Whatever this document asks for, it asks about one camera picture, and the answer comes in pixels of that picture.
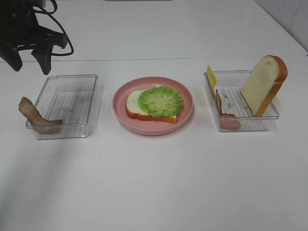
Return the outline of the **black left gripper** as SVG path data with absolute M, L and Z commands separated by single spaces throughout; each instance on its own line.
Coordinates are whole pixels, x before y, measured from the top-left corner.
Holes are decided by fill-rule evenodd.
M 59 27 L 60 23 L 53 18 L 57 11 L 56 1 L 51 1 L 52 11 L 44 9 L 44 0 L 2 0 L 0 2 L 0 57 L 16 72 L 22 67 L 22 60 L 17 51 L 40 45 L 57 45 L 64 49 L 68 36 L 63 30 L 56 32 L 41 26 L 36 14 L 49 16 Z M 43 74 L 51 71 L 52 47 L 37 47 L 31 54 L 39 63 Z

